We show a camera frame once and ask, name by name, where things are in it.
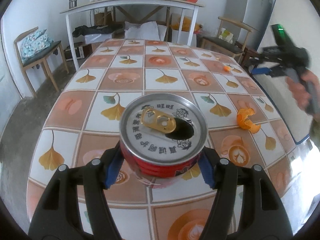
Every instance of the chair seat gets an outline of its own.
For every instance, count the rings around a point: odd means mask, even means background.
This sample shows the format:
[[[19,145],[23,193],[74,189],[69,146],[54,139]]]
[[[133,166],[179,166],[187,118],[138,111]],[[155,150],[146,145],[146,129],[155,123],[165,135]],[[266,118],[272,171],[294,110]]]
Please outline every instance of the chair seat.
[[[36,62],[37,60],[40,60],[43,57],[47,56],[50,53],[50,51],[52,51],[55,47],[58,47],[60,43],[61,43],[61,41],[53,42],[49,47],[41,50],[40,52],[35,54],[33,57],[28,58],[27,61],[23,64],[23,66],[24,67],[28,66],[28,65],[32,64],[33,62]]]
[[[239,49],[239,47],[231,44],[231,43],[228,43],[222,39],[219,39],[217,37],[203,37],[205,40],[207,41],[210,41],[212,43],[215,43],[217,44],[218,46],[220,47],[223,47],[224,49],[227,49],[229,51],[231,51],[232,53],[234,54],[239,54],[239,53],[242,53],[242,50]]]

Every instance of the red can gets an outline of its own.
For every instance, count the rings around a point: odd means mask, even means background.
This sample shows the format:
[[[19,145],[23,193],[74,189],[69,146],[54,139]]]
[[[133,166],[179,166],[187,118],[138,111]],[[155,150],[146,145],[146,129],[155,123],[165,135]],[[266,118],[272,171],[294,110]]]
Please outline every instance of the red can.
[[[120,120],[120,146],[136,175],[173,178],[200,158],[208,127],[200,109],[173,94],[150,94],[131,102]]]

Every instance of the white box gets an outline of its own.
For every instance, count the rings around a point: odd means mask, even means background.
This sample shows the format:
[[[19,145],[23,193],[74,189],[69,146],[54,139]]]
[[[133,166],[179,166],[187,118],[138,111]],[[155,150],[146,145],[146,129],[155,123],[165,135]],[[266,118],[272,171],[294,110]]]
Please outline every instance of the white box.
[[[172,43],[177,43],[178,40],[178,33],[179,31],[172,30]],[[187,45],[188,44],[189,33],[188,32],[181,32],[180,42],[179,44]],[[197,46],[197,35],[193,34],[191,47]]]
[[[85,44],[92,44],[96,42],[104,42],[107,39],[112,39],[114,33],[110,34],[89,34],[84,36]]]

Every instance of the refrigerator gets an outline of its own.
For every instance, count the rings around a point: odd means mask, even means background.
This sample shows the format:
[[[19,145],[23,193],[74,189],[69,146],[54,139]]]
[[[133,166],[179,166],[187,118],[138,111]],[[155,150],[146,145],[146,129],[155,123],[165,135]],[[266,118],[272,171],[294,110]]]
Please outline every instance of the refrigerator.
[[[227,0],[224,17],[240,21],[252,28],[247,47],[256,50],[268,26],[272,5],[273,0]],[[222,27],[233,33],[233,41],[244,41],[246,30],[226,22]]]

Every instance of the chair backrest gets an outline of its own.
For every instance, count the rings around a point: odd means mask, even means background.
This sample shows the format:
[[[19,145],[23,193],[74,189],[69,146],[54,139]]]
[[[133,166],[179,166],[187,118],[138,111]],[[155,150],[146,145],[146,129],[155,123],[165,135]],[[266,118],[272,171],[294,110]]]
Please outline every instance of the chair backrest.
[[[217,34],[217,38],[221,35],[222,33],[222,24],[223,22],[228,22],[228,23],[231,23],[237,27],[240,27],[241,29],[244,29],[247,31],[247,35],[244,39],[244,43],[243,43],[243,46],[242,46],[242,51],[244,51],[244,48],[247,44],[247,41],[248,41],[248,38],[249,38],[249,34],[252,32],[252,28],[250,26],[248,26],[247,24],[244,24],[242,22],[239,22],[239,21],[236,21],[236,20],[232,20],[232,19],[229,19],[229,18],[225,18],[225,17],[218,17],[219,20],[221,20],[221,23],[220,23],[220,27],[219,27],[219,30],[218,30],[218,34]]]
[[[22,34],[20,34],[13,42],[14,44],[14,47],[16,49],[16,53],[17,53],[17,57],[18,57],[18,60],[19,60],[19,63],[20,63],[20,66],[21,68],[23,68],[23,63],[22,63],[22,60],[21,60],[21,56],[20,56],[20,52],[19,52],[19,48],[18,48],[18,42],[19,41],[22,41],[25,37],[27,37],[29,34],[35,32],[39,27],[36,27],[36,28],[33,28],[29,31],[26,31]]]

